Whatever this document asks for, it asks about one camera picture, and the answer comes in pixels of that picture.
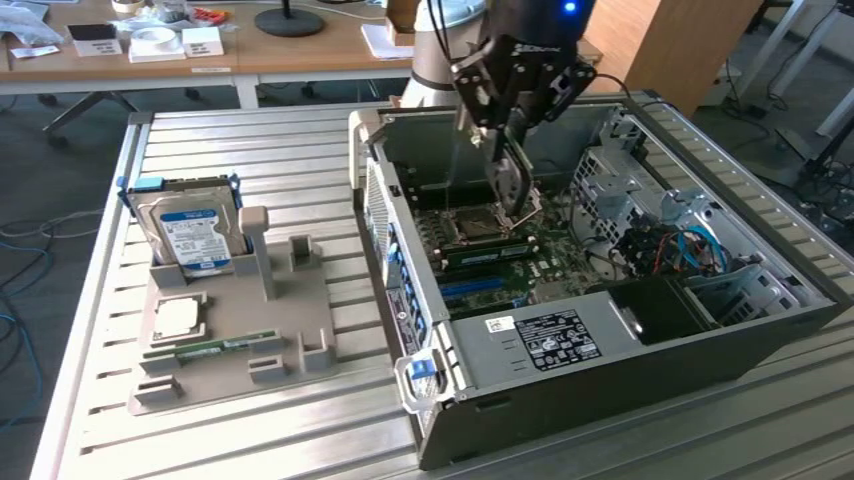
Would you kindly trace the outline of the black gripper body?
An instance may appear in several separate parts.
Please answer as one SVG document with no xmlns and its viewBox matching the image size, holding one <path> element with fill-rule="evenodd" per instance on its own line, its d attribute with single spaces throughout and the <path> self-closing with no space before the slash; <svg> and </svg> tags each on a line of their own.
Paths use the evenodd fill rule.
<svg viewBox="0 0 854 480">
<path fill-rule="evenodd" d="M 592 1 L 495 1 L 487 38 L 508 39 L 508 107 L 536 82 L 544 64 L 560 73 L 579 55 Z"/>
</svg>

